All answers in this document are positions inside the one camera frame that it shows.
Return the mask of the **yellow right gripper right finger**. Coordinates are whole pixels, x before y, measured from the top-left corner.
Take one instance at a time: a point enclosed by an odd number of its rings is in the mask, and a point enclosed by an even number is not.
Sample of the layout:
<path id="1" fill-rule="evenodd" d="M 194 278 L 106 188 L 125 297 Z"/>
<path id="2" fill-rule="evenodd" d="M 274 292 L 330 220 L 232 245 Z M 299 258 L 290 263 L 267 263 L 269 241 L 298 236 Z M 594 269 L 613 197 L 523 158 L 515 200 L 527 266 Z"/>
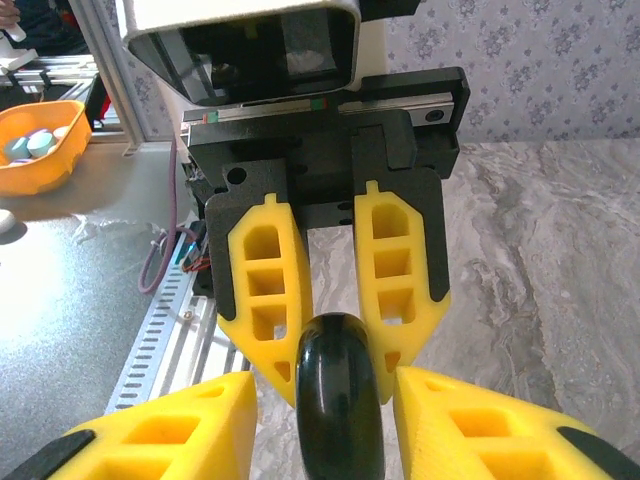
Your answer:
<path id="1" fill-rule="evenodd" d="M 639 466 L 576 419 L 417 367 L 393 398 L 407 479 L 636 479 Z"/>

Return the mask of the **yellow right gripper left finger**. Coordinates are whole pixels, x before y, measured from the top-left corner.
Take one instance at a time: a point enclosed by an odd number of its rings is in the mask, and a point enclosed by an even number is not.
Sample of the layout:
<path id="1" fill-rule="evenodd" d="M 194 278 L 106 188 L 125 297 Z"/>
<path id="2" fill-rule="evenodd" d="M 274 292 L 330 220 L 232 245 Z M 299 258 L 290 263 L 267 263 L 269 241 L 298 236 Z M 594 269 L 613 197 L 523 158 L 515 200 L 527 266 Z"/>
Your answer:
<path id="1" fill-rule="evenodd" d="M 246 479 L 253 375 L 229 373 L 95 418 L 50 441 L 11 479 Z"/>

